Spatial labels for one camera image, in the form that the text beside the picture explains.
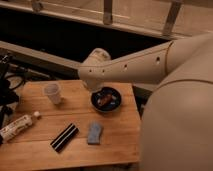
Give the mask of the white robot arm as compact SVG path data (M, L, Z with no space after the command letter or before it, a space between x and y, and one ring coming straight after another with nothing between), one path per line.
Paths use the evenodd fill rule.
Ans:
M213 33L114 60L97 48L78 75L91 92L105 82L155 86L142 116L141 171L213 171Z

